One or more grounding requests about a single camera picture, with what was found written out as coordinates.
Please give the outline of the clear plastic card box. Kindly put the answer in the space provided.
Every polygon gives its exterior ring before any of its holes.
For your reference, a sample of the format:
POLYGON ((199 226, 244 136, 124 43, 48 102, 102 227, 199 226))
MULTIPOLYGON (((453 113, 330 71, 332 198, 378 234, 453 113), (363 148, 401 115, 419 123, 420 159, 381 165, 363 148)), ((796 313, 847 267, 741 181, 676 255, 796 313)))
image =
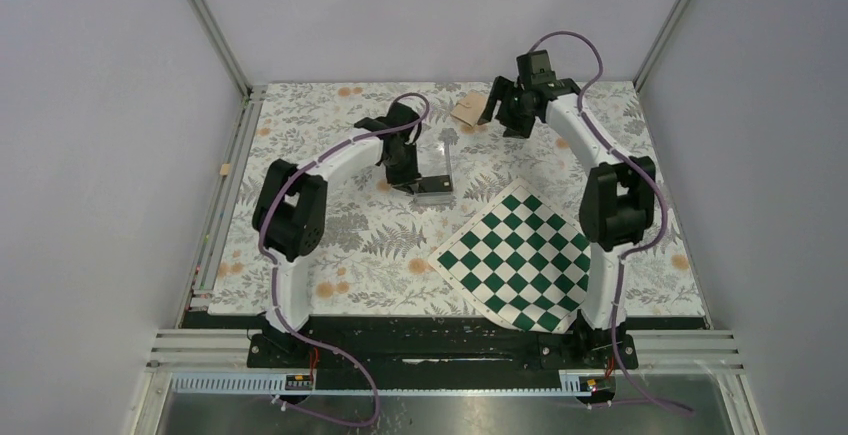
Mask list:
POLYGON ((455 201, 450 145, 445 141, 418 147, 421 179, 413 186, 413 203, 421 207, 448 206, 455 201))

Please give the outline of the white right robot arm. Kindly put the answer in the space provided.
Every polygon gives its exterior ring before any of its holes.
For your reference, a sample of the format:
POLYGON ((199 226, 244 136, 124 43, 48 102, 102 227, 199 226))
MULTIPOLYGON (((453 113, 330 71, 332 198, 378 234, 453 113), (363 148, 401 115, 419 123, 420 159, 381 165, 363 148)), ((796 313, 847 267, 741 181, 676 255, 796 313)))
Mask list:
POLYGON ((589 241, 586 298, 572 325, 573 353, 597 367, 619 355, 625 340, 621 257, 653 225, 656 166, 648 157, 617 149, 611 135, 583 105, 586 93, 570 78, 559 78, 545 50, 516 59, 515 79, 495 78, 479 119, 499 122, 504 137, 527 139, 543 123, 566 140, 587 176, 578 222, 589 241))

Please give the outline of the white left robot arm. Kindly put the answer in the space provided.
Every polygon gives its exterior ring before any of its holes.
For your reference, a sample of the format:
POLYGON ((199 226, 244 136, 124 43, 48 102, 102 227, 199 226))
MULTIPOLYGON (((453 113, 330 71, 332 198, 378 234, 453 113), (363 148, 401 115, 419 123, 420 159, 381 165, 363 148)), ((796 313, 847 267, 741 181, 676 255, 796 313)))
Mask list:
POLYGON ((384 116, 360 119, 315 159, 298 164, 278 159, 268 168, 252 224, 259 233, 258 250, 271 264, 266 318, 279 331, 271 350, 285 365, 304 362, 310 345, 343 352, 299 332, 311 314, 309 266, 325 232, 328 191, 368 166, 383 167, 391 188, 408 195, 418 191, 417 141, 430 105, 417 97, 424 103, 421 113, 397 98, 384 116))

